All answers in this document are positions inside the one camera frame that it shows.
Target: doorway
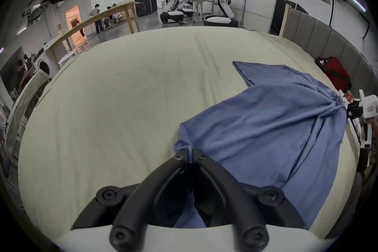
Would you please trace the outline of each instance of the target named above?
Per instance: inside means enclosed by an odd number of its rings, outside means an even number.
[[[65,16],[69,30],[81,23],[78,5],[75,5],[74,7],[66,11]],[[81,29],[79,32],[74,33],[71,37],[73,44],[75,46],[80,46],[87,41],[87,36],[85,35],[84,28]]]

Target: screw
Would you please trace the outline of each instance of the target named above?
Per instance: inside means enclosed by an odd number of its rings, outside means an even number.
[[[126,236],[123,232],[117,232],[117,234],[116,234],[117,240],[123,240],[125,237]]]
[[[125,227],[115,227],[110,235],[111,245],[116,248],[116,250],[132,247],[135,243],[134,233]]]
[[[117,193],[113,190],[106,190],[103,194],[102,197],[107,200],[111,201],[117,197]]]
[[[267,234],[263,227],[252,227],[244,233],[244,244],[253,249],[261,249],[267,245]]]
[[[267,190],[264,192],[264,198],[274,201],[278,198],[278,194],[274,190]]]

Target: black cabinet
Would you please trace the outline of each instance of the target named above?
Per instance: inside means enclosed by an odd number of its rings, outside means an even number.
[[[152,4],[151,0],[134,0],[136,2],[140,2],[139,4],[135,5],[136,15],[146,16],[152,13]]]
[[[305,9],[298,3],[289,0],[276,0],[276,7],[274,9],[272,24],[270,26],[269,33],[273,35],[279,35],[282,25],[282,20],[284,19],[285,6],[289,4],[291,8],[301,11],[302,13],[308,14]]]
[[[152,11],[156,12],[158,10],[158,4],[156,0],[151,0],[152,1]]]

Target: bed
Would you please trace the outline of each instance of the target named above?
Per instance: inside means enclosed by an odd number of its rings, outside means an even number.
[[[285,64],[334,89],[295,43],[238,28],[140,32],[72,58],[46,86],[21,142],[19,188],[35,226],[54,241],[98,189],[139,183],[169,159],[181,122],[247,88],[233,61]],[[347,125],[332,189],[310,227],[316,236],[338,219],[357,161]]]

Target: red bag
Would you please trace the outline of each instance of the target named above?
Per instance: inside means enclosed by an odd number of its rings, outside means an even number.
[[[347,71],[336,57],[329,57],[328,59],[317,57],[315,64],[323,70],[337,90],[345,93],[352,87],[352,82]]]

